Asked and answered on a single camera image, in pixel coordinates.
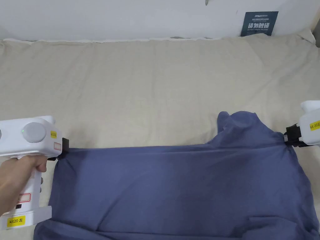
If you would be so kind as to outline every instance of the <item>bed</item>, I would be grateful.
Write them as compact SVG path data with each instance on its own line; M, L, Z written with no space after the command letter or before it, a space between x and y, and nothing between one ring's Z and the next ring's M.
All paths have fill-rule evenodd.
M216 133L221 111L255 112L274 131L320 99L320 57L309 30L243 38L0 45L1 119L53 115L76 148L188 145ZM296 149L320 216L320 149ZM55 162L43 174L50 196ZM32 239L33 227L1 239Z

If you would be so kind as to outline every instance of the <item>red rectangle label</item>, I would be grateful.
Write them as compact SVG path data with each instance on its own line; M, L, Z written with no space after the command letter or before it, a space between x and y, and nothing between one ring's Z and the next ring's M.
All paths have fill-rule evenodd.
M19 195L18 203L27 203L31 201L31 193L24 193Z
M55 143L54 143L54 149L61 151L61 144L55 142Z

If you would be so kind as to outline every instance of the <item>white plastic device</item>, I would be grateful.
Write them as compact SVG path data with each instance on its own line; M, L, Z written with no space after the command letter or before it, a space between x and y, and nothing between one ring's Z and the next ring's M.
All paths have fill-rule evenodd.
M300 117L297 126L300 127L300 141L307 145L320 146L320 101L305 101L301 103L305 115Z
M0 121L0 156L57 157L62 153L62 134L52 116ZM34 170L15 209L0 217L0 230L30 226L51 218L51 206L39 207L41 172Z

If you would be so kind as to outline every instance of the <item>blue t-shirt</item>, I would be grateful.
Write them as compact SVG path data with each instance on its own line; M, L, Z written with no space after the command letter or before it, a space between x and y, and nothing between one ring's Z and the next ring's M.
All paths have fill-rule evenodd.
M191 146L71 149L34 239L319 240L310 182L256 114L218 116Z

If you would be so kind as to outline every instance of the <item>round button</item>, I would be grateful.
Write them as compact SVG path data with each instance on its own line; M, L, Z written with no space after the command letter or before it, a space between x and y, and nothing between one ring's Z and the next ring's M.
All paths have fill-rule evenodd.
M41 123L28 123L22 129L22 135L28 142L36 143L44 139L46 131Z

